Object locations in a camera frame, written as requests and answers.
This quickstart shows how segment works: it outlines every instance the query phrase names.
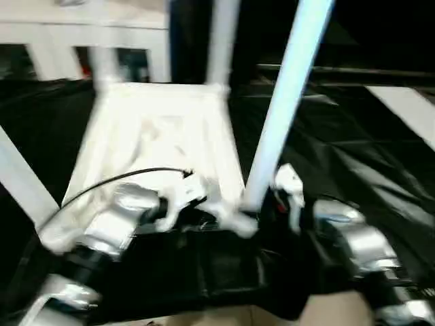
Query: black tarp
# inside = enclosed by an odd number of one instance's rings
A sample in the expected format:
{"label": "black tarp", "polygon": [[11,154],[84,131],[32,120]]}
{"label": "black tarp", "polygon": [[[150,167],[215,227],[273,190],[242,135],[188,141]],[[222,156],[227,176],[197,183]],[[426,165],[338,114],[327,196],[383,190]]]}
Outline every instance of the black tarp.
{"label": "black tarp", "polygon": [[[434,286],[435,152],[363,87],[309,87],[285,144],[311,196],[356,204],[381,229],[415,281]],[[270,96],[235,96],[230,117],[249,174]]]}
{"label": "black tarp", "polygon": [[[91,81],[0,82],[0,126],[58,204],[66,192],[93,101]],[[1,314],[10,281],[35,230],[2,184],[0,217]],[[51,261],[51,255],[38,246],[16,293],[19,306],[34,295]]]}

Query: white furniture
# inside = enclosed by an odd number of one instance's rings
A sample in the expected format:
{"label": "white furniture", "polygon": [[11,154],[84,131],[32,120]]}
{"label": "white furniture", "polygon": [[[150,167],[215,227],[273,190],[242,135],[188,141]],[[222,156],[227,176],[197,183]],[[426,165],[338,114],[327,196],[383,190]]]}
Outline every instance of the white furniture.
{"label": "white furniture", "polygon": [[[74,47],[101,41],[92,38],[94,2],[60,7],[54,0],[0,0],[0,44],[29,44],[41,80],[81,79]],[[97,14],[112,36],[103,46],[147,50],[151,81],[171,80],[167,0],[109,0]]]}

